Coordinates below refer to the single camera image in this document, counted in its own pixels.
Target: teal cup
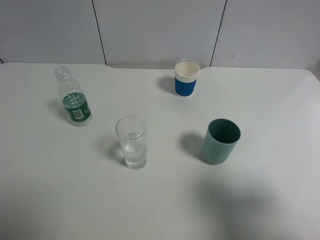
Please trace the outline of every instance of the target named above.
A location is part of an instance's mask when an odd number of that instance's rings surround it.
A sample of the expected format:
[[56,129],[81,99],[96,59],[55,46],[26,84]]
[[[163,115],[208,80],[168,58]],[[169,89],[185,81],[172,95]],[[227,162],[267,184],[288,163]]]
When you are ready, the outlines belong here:
[[229,157],[241,132],[239,127],[227,119],[215,119],[210,122],[202,147],[202,156],[209,164],[222,164]]

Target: blue paper cup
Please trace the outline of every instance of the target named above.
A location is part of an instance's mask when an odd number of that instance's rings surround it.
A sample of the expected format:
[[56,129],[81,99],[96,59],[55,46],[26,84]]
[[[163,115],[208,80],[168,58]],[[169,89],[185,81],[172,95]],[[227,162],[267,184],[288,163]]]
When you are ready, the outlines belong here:
[[195,89],[200,65],[191,59],[181,59],[175,63],[175,92],[180,97],[190,96]]

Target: water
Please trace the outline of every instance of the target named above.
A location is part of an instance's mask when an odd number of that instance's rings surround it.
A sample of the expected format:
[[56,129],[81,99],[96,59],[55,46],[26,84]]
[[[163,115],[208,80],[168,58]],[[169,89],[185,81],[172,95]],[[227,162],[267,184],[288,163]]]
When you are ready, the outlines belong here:
[[[75,109],[79,108],[82,104],[86,102],[86,97],[83,93],[80,92],[74,92],[64,97],[62,100],[62,103],[65,108],[68,109]],[[92,114],[84,121],[70,121],[73,125],[77,127],[84,127],[87,126],[92,120]]]
[[128,168],[138,170],[143,168],[147,163],[147,144],[146,136],[132,132],[124,136],[127,141],[123,150],[124,159]]

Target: table surface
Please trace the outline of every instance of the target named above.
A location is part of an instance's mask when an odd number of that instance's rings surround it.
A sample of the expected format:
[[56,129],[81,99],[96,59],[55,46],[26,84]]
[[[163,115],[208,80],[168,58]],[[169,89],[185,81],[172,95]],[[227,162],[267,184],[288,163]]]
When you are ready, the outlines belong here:
[[[3,236],[320,238],[320,83],[309,71],[207,67],[182,98],[173,70],[66,64],[93,114],[75,127],[59,100],[59,65],[0,65]],[[147,122],[137,171],[115,132],[128,115]],[[234,121],[241,139],[225,163],[208,165],[199,151],[217,118]]]

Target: clear drinking glass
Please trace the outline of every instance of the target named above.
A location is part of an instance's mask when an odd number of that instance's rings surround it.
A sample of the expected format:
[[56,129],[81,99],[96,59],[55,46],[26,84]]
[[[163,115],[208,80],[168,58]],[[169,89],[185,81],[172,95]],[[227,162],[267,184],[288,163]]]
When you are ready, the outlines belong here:
[[125,163],[138,170],[147,163],[147,124],[138,116],[125,116],[115,126]]

